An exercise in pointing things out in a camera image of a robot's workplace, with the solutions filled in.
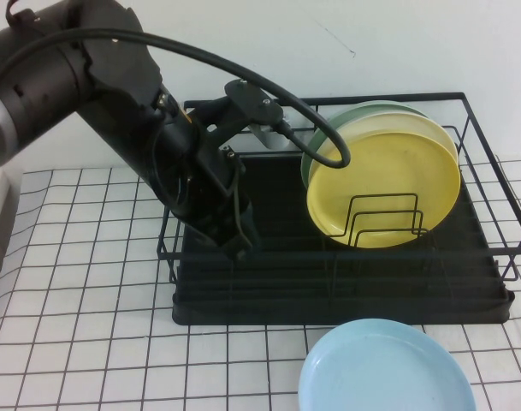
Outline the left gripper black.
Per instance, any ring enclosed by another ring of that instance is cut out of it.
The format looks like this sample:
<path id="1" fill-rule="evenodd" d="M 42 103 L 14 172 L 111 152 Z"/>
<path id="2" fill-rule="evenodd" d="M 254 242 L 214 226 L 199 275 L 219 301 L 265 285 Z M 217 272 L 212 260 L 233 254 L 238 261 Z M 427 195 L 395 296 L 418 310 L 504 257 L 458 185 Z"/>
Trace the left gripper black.
<path id="1" fill-rule="evenodd" d="M 157 98 L 163 123 L 155 133 L 155 193 L 206 244 L 231 260 L 258 248 L 252 203 L 240 189 L 245 167 L 223 145 L 247 125 L 229 98 L 186 113 L 170 96 Z"/>

